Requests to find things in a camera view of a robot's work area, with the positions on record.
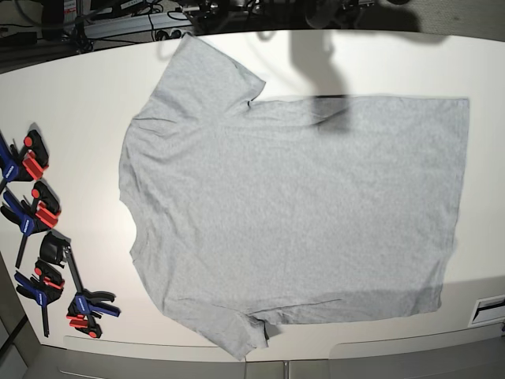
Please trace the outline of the long bar clamp black pad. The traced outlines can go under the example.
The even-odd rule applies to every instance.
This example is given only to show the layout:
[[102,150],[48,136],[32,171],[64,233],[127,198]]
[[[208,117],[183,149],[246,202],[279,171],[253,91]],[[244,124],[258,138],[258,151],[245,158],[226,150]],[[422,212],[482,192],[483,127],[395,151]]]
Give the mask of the long bar clamp black pad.
[[76,288],[76,294],[66,314],[69,326],[93,339],[100,339],[103,332],[96,319],[100,319],[104,314],[112,317],[119,317],[121,314],[121,310],[113,305],[115,295],[106,291],[89,291],[85,288],[70,242],[66,239],[49,232],[44,236],[39,252],[45,262],[62,268],[65,262],[69,267]]

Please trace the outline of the top blue red bar clamp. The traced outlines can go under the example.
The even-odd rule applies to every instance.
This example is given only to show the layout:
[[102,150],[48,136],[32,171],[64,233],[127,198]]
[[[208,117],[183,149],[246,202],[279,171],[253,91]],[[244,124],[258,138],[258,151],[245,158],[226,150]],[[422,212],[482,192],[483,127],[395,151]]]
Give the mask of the top blue red bar clamp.
[[43,177],[49,166],[49,152],[36,123],[32,123],[21,147],[7,144],[1,135],[1,192],[11,182],[32,182]]

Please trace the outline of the aluminium frame rail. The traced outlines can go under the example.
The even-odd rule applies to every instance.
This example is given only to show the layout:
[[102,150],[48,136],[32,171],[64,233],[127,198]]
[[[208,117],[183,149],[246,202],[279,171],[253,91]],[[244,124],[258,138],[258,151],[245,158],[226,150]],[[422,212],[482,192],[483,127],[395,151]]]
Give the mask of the aluminium frame rail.
[[89,39],[102,39],[165,28],[191,26],[187,18],[170,18],[167,13],[154,13],[137,17],[123,17],[86,25],[84,33]]

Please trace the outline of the grey T-shirt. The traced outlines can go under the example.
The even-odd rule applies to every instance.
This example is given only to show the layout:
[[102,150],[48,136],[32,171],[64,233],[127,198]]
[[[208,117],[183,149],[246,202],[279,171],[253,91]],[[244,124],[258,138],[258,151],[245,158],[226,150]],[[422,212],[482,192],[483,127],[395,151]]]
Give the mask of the grey T-shirt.
[[264,86],[184,36],[129,124],[120,199],[156,308],[236,359],[267,325],[437,311],[469,100],[261,101]]

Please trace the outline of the white label plate on table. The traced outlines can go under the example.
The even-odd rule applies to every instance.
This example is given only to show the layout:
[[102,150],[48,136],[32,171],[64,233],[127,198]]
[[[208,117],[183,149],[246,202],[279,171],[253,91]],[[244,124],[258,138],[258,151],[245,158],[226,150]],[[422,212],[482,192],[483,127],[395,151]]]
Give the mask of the white label plate on table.
[[470,315],[468,327],[499,323],[504,320],[504,295],[477,300]]

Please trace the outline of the blue red bar clamp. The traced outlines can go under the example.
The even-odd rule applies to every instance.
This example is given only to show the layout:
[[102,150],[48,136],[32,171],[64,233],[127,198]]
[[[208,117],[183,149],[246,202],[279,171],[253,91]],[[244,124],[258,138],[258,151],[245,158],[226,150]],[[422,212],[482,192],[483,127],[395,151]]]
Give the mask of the blue red bar clamp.
[[32,123],[21,147],[7,144],[1,135],[1,192],[11,182],[32,182],[43,177],[49,166],[49,152],[36,123]]
[[58,223],[61,213],[60,203],[51,188],[42,180],[32,187],[32,202],[19,201],[9,189],[3,192],[4,204],[1,213],[11,223],[16,224],[22,234],[17,252],[15,268],[21,267],[24,250],[31,235],[50,231]]
[[38,258],[34,267],[34,276],[26,277],[19,271],[14,274],[19,295],[31,299],[41,309],[43,335],[50,335],[48,306],[59,300],[64,290],[65,281],[61,273],[51,264]]

